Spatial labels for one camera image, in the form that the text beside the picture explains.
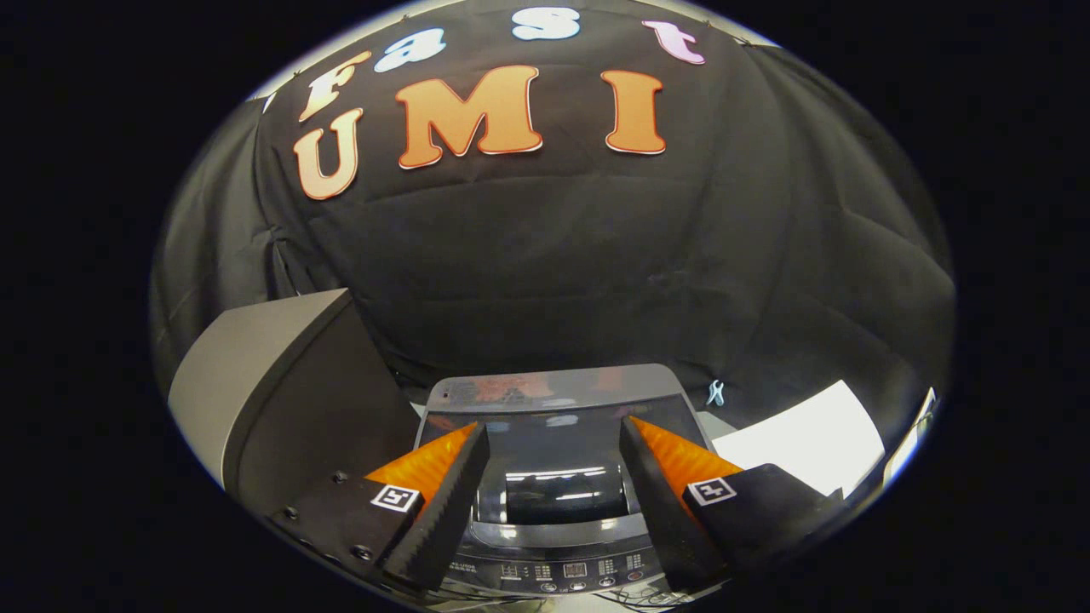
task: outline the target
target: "white letter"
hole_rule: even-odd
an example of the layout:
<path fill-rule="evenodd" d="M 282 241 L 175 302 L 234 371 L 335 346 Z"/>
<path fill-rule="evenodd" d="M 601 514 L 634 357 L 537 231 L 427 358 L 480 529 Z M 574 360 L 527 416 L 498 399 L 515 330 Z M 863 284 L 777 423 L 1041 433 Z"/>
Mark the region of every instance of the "white letter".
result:
<path fill-rule="evenodd" d="M 383 59 L 375 64 L 375 72 L 386 72 L 407 62 L 426 60 L 446 47 L 447 44 L 443 43 L 441 27 L 417 32 L 390 45 Z"/>
<path fill-rule="evenodd" d="M 299 116 L 299 121 L 303 122 L 314 116 L 314 113 L 326 108 L 329 103 L 337 99 L 339 92 L 334 92 L 334 85 L 344 85 L 352 75 L 355 74 L 355 64 L 367 61 L 371 51 L 364 51 L 359 56 L 348 60 L 339 67 L 330 70 L 311 83 L 311 97 L 306 100 L 306 109 Z"/>
<path fill-rule="evenodd" d="M 511 34 L 522 40 L 571 38 L 579 33 L 577 20 L 579 12 L 572 9 L 560 7 L 522 9 L 511 15 L 511 21 L 519 24 Z"/>

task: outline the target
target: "white paper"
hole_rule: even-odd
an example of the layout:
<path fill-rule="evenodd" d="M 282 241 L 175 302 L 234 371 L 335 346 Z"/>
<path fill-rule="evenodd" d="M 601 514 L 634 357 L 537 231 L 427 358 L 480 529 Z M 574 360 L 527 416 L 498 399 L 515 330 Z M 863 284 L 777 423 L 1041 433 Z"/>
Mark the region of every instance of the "white paper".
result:
<path fill-rule="evenodd" d="M 843 381 L 712 444 L 743 470 L 775 464 L 826 496 L 844 488 L 847 497 L 885 455 L 874 422 Z"/>

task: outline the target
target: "letter s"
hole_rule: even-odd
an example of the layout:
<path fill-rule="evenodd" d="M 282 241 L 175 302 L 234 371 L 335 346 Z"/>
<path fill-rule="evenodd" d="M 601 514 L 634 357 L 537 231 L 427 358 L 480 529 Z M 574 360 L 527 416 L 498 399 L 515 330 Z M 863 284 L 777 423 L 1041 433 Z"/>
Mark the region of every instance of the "letter s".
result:
<path fill-rule="evenodd" d="M 578 20 L 578 11 L 562 7 L 522 9 L 511 15 L 511 21 L 519 24 L 511 34 L 521 40 L 571 38 L 579 33 Z"/>

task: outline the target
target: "control panel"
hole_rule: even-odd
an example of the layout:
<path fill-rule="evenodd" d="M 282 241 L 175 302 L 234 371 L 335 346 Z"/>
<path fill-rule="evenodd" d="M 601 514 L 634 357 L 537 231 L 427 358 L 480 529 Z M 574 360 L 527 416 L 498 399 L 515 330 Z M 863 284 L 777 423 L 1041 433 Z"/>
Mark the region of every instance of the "control panel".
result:
<path fill-rule="evenodd" d="M 662 574 L 654 549 L 560 561 L 493 560 L 458 554 L 447 578 L 519 594 L 574 593 L 617 589 Z"/>

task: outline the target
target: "black fabric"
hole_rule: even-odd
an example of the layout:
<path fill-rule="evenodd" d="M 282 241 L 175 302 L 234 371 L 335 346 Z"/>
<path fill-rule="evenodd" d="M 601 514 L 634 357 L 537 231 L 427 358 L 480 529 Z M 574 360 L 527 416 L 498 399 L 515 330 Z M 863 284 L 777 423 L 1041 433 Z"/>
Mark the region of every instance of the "black fabric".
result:
<path fill-rule="evenodd" d="M 228 121 L 183 183 L 157 260 L 160 385 L 222 310 L 348 287 L 407 386 L 661 362 L 701 405 L 723 381 L 728 406 L 713 411 L 743 428 L 843 378 L 895 445 L 906 407 L 943 389 L 955 291 L 925 189 L 882 128 L 789 53 L 675 13 L 567 3 L 578 35 L 523 41 L 510 34 L 514 4 L 415 15 L 303 71 L 264 115 L 256 100 Z M 641 20 L 695 36 L 706 62 L 673 58 Z M 429 27 L 445 29 L 444 51 L 374 72 L 389 45 Z M 375 57 L 300 123 L 308 84 L 365 49 Z M 443 79 L 465 98 L 511 64 L 541 71 L 530 88 L 541 149 L 488 156 L 474 144 L 398 167 L 398 89 Z M 665 153 L 605 145 L 604 70 L 663 82 Z M 336 168 L 329 122 L 356 107 L 358 177 L 307 199 L 293 144 L 324 129 L 319 157 Z"/>

